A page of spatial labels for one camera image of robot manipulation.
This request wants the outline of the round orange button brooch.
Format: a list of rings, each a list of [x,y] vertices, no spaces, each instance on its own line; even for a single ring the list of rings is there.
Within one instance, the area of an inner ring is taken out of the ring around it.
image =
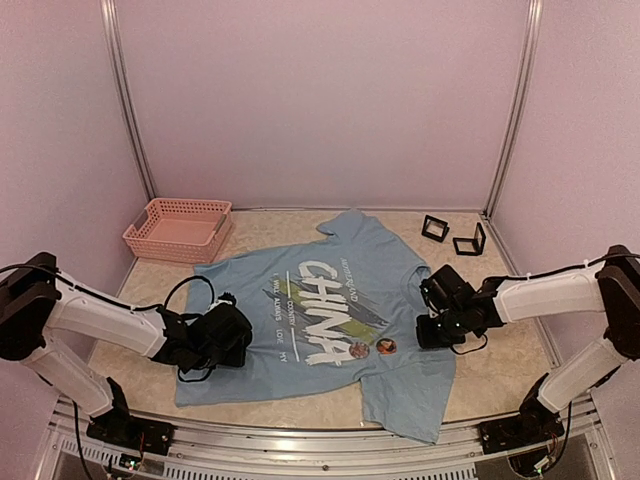
[[[390,338],[381,338],[376,343],[376,349],[382,355],[391,355],[397,352],[397,343]]]

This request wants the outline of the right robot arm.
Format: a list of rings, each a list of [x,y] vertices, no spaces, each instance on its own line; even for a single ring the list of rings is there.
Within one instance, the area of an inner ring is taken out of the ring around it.
[[[416,319],[421,348],[454,349],[468,334],[478,338],[538,317],[595,312],[607,326],[560,368],[530,390],[513,419],[511,433],[523,444],[546,432],[551,418],[585,391],[639,358],[639,256],[622,245],[591,261],[521,277],[492,276],[479,289],[449,265],[422,281],[420,292],[429,310]]]

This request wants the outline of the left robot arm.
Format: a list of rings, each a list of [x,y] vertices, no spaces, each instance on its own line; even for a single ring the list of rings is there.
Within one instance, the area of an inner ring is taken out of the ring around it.
[[[121,445],[140,434],[121,387],[91,370],[59,332],[118,345],[181,374],[240,368],[252,341],[251,323],[229,293],[213,296],[201,314],[125,304],[65,276],[49,252],[4,266],[1,276],[2,359],[30,368]]]

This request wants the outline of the round silver purple brooch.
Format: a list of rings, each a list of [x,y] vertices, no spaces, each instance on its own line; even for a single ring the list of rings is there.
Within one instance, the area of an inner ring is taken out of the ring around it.
[[[349,354],[355,359],[364,359],[369,356],[370,349],[366,343],[355,342],[349,346]]]

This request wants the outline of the light blue printed t-shirt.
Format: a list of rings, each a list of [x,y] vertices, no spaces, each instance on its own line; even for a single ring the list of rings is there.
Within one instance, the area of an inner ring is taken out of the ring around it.
[[[177,382],[179,407],[280,400],[359,384],[363,415],[386,430],[438,440],[456,363],[417,341],[426,313],[419,286],[429,266],[375,217],[350,210],[318,227],[318,241],[255,250],[199,265],[187,310],[210,304],[210,289],[233,294],[253,327],[242,368],[192,372]],[[382,355],[381,338],[397,343]],[[367,358],[349,346],[366,343]]]

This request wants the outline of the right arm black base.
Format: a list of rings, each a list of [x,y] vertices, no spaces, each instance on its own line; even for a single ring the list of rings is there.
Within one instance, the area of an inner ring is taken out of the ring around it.
[[[548,410],[538,400],[540,387],[548,376],[543,375],[531,387],[515,415],[479,424],[484,454],[523,448],[565,434],[560,414]]]

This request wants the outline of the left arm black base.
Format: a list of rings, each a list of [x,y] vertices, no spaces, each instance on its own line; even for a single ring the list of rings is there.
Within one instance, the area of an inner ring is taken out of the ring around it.
[[[168,422],[132,415],[122,388],[110,377],[106,381],[112,393],[111,409],[90,417],[87,436],[141,454],[167,456],[175,427]]]

